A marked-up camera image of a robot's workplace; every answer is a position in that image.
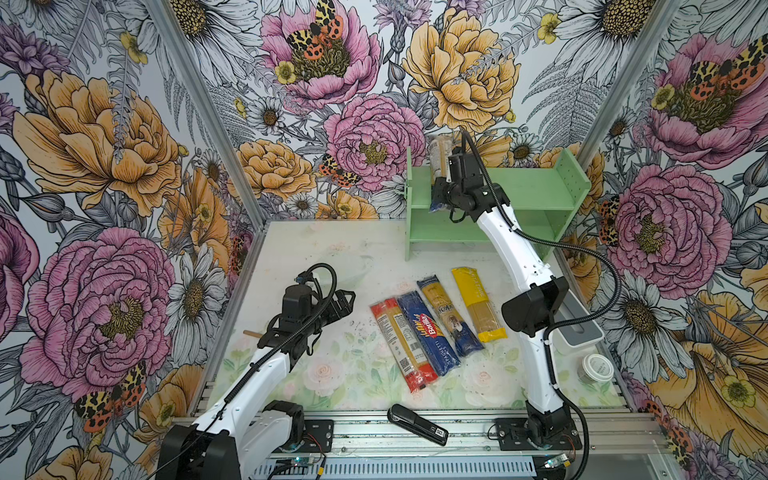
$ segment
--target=pasta package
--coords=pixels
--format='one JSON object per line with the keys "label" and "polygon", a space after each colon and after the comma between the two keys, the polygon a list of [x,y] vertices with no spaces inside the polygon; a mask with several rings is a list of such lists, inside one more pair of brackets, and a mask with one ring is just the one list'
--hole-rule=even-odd
{"label": "pasta package", "polygon": [[442,324],[451,334],[459,356],[467,356],[472,352],[483,349],[482,343],[479,342],[462,316],[459,315],[458,310],[453,306],[453,302],[448,297],[436,275],[420,280],[416,282],[416,285],[422,289],[422,293],[424,293],[429,303],[432,304],[435,313],[437,313]]}
{"label": "pasta package", "polygon": [[419,292],[413,290],[397,297],[397,303],[422,343],[424,353],[438,375],[443,376],[459,365],[458,357],[435,320],[429,315]]}
{"label": "pasta package", "polygon": [[397,300],[390,298],[371,305],[371,312],[411,392],[423,389],[428,383],[437,380],[438,376],[429,365]]}
{"label": "pasta package", "polygon": [[485,288],[482,286],[478,271],[468,266],[451,270],[453,278],[461,292],[469,316],[475,324],[478,338],[487,343],[496,339],[507,338],[507,330],[499,324]]}

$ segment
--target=floral table mat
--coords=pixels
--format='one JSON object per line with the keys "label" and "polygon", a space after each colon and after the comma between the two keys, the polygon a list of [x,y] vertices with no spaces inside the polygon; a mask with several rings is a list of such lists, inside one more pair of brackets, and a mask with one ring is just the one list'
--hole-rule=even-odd
{"label": "floral table mat", "polygon": [[[415,289],[415,281],[437,273],[459,312],[469,316],[450,273],[454,266],[477,268],[498,307],[517,292],[492,248],[427,247],[404,261],[405,224],[372,222],[272,222],[249,285],[212,398],[226,392],[250,362],[258,339],[244,329],[263,332],[280,308],[286,286],[312,263],[337,269],[339,288],[355,290],[352,315],[323,329],[312,356],[304,355],[273,392],[274,399],[299,403],[306,410],[387,409],[399,402],[417,409],[522,409],[526,372],[516,334],[486,343],[462,359],[438,382],[417,393],[408,390],[368,308],[371,303]],[[386,261],[375,262],[373,258]],[[586,385],[576,372],[581,358],[555,353],[563,391],[580,406],[617,407],[624,400],[610,383]]]}

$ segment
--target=pink peony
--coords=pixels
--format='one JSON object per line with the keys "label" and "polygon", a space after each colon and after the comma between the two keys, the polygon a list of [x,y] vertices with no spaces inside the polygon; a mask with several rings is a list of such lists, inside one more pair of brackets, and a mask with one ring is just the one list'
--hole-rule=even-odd
{"label": "pink peony", "polygon": [[109,228],[61,249],[29,290],[36,336],[24,345],[22,378],[78,399],[117,385],[142,360],[154,373],[170,350],[173,283],[165,252],[135,230]]}
{"label": "pink peony", "polygon": [[325,127],[328,153],[343,170],[362,178],[357,186],[363,190],[381,190],[384,180],[401,174],[407,147],[411,147],[414,166],[424,160],[426,142],[419,116],[386,97],[357,97],[341,115],[331,115]]}
{"label": "pink peony", "polygon": [[35,241],[10,215],[0,212],[0,341],[13,329],[24,304],[24,283],[40,263]]}
{"label": "pink peony", "polygon": [[768,135],[768,75],[742,91],[718,88],[705,101],[690,96],[691,65],[698,61],[721,65],[748,45],[730,44],[729,39],[718,45],[715,35],[708,40],[694,35],[669,62],[668,71],[656,77],[658,90],[644,125],[644,140],[654,151],[713,170],[730,164]]}
{"label": "pink peony", "polygon": [[620,270],[658,285],[664,298],[692,295],[730,249],[722,203],[715,180],[693,166],[647,165],[619,196],[619,241],[608,254]]}
{"label": "pink peony", "polygon": [[[358,93],[365,93],[376,84],[379,73],[381,47],[376,34],[368,36],[365,26],[360,24],[357,11],[349,13],[340,2],[334,2],[336,15],[343,21],[341,47],[349,54],[349,66],[343,69],[343,75],[325,74],[318,78],[304,81],[302,78],[288,80],[286,84],[291,98],[302,108],[317,109],[328,104],[340,104]],[[291,16],[281,10],[279,15],[266,15],[261,21],[262,49],[264,64],[275,68],[280,62],[293,62],[293,50],[286,37],[299,30],[309,30],[315,21],[315,7],[309,13],[296,10]]]}

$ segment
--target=green shelf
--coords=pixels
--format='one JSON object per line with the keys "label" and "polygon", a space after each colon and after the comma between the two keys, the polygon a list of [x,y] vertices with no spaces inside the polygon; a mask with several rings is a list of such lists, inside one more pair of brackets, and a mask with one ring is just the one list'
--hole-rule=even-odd
{"label": "green shelf", "polygon": [[[489,168],[491,180],[504,188],[523,231],[546,240],[560,240],[587,196],[591,182],[573,154],[565,149],[554,168]],[[406,183],[406,260],[416,242],[488,242],[485,233],[467,218],[453,223],[449,212],[429,212],[432,171],[412,167],[408,150]],[[551,247],[535,245],[543,258]]]}

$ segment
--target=plastic jar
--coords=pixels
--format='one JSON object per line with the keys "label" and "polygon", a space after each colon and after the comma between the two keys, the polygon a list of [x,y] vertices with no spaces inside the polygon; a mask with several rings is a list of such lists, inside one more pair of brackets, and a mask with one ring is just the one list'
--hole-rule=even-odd
{"label": "plastic jar", "polygon": [[592,353],[581,359],[578,378],[582,383],[605,383],[614,378],[614,364],[599,353]]}

